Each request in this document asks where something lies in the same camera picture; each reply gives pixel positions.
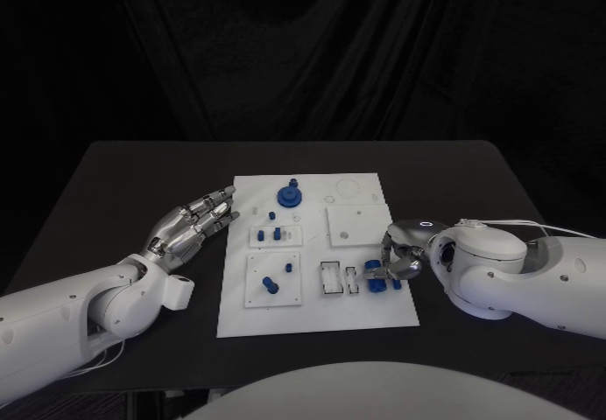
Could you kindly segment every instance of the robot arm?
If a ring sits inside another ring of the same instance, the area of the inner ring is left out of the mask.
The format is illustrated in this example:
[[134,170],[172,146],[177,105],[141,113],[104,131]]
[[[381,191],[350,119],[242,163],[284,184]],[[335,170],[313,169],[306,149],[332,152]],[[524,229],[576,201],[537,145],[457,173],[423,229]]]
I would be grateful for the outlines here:
[[[0,297],[0,404],[40,389],[153,324],[160,308],[187,307],[193,282],[170,271],[238,217],[231,186],[177,207],[141,255],[118,265]],[[86,319],[101,327],[88,334]]]
[[505,319],[516,312],[550,328],[606,339],[604,257],[603,239],[547,236],[524,243],[476,220],[454,227],[404,220],[388,227],[382,267],[371,274],[408,280],[425,264],[470,315]]

